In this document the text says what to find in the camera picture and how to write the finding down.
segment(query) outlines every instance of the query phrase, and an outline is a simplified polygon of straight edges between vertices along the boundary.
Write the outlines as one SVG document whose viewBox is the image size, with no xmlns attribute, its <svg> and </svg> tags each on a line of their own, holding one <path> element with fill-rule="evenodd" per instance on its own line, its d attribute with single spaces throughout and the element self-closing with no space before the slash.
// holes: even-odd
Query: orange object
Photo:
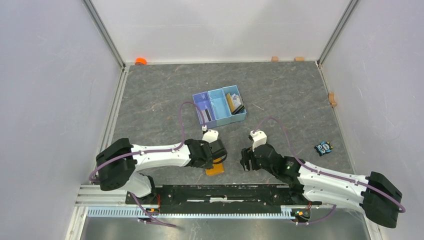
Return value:
<svg viewBox="0 0 424 240">
<path fill-rule="evenodd" d="M 221 158 L 217 158 L 215 160 L 213 160 L 214 163 L 221 161 Z M 206 175 L 208 176 L 213 176 L 213 175 L 217 175 L 217 174 L 222 174 L 224 171 L 224 164 L 218 163 L 218 164 L 214 164 L 213 168 L 211 169 L 206 169 Z"/>
<path fill-rule="evenodd" d="M 337 102 L 334 100 L 334 92 L 330 92 L 328 94 L 328 100 L 330 101 L 330 105 L 334 108 L 337 106 Z"/>
<path fill-rule="evenodd" d="M 294 61 L 295 62 L 304 62 L 305 58 L 303 56 L 297 56 L 297 57 L 294 58 Z"/>
<path fill-rule="evenodd" d="M 135 60 L 135 65 L 146 65 L 147 61 L 146 59 L 139 57 Z"/>
</svg>

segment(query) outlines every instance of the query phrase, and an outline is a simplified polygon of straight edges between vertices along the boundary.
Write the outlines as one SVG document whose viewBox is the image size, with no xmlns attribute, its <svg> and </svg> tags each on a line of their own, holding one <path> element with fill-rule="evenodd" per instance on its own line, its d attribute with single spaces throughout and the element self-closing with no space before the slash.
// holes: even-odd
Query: orange sticky note pad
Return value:
<svg viewBox="0 0 424 240">
<path fill-rule="evenodd" d="M 214 163 L 221 161 L 221 158 L 217 158 L 215 160 L 213 160 Z M 224 171 L 224 164 L 218 163 L 218 164 L 214 164 L 213 168 L 211 169 L 206 169 L 206 175 L 208 176 L 213 176 L 213 175 L 217 175 L 217 174 L 222 174 Z"/>
</svg>

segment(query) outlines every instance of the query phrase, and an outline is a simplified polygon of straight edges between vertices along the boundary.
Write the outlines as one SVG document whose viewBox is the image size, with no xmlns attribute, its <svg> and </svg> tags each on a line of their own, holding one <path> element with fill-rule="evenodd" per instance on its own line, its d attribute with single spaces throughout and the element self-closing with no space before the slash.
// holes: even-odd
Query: marbled gray mat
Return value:
<svg viewBox="0 0 424 240">
<path fill-rule="evenodd" d="M 267 116 L 289 129 L 299 157 L 331 170 L 352 173 L 340 129 L 314 62 L 244 62 L 131 66 L 113 140 L 137 145 L 171 145 L 181 141 L 178 109 L 192 95 L 237 85 L 247 115 L 244 121 L 219 126 L 225 148 L 225 172 L 207 176 L 204 169 L 166 166 L 143 170 L 155 184 L 281 183 L 265 170 L 244 172 L 241 149 L 250 147 L 249 132 Z M 202 139 L 195 108 L 183 107 L 187 138 Z M 281 155 L 291 156 L 282 131 L 273 121 L 260 128 Z M 331 153 L 319 156 L 314 146 L 330 141 Z"/>
</svg>

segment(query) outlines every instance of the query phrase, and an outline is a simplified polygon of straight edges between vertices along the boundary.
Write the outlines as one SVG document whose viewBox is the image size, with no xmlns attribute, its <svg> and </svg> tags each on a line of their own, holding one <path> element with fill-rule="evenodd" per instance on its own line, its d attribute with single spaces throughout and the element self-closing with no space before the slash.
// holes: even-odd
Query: cable connector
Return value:
<svg viewBox="0 0 424 240">
<path fill-rule="evenodd" d="M 201 130 L 203 131 L 203 134 L 205 134 L 208 131 L 208 126 L 206 126 L 206 124 L 201 126 Z"/>
</svg>

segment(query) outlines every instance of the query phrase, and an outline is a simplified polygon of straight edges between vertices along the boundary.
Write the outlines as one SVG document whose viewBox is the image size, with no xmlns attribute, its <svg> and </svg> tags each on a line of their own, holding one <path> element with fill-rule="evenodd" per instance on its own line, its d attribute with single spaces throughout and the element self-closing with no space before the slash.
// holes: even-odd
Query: orange cap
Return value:
<svg viewBox="0 0 424 240">
<path fill-rule="evenodd" d="M 146 65 L 146 64 L 147 64 L 147 61 L 142 57 L 139 57 L 135 60 L 135 65 Z"/>
</svg>

